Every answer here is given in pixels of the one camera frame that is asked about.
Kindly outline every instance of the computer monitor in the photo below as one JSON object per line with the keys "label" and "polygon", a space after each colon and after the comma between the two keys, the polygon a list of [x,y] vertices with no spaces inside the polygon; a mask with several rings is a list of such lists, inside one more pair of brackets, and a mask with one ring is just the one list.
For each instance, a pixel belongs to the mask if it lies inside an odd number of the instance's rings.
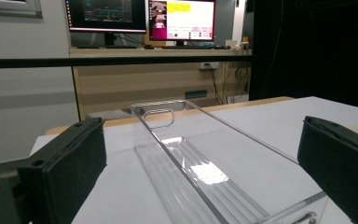
{"label": "computer monitor", "polygon": [[145,0],[65,0],[70,32],[105,33],[105,44],[114,45],[111,34],[146,33]]}
{"label": "computer monitor", "polygon": [[215,0],[148,1],[151,41],[213,41]]}

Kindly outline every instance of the transparent plastic bin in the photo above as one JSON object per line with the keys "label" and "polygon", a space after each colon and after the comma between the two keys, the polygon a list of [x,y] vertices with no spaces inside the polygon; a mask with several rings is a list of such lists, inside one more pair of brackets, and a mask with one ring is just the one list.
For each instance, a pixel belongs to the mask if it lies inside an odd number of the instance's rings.
{"label": "transparent plastic bin", "polygon": [[132,105],[135,150],[172,223],[318,223],[327,197],[279,149],[186,100]]}

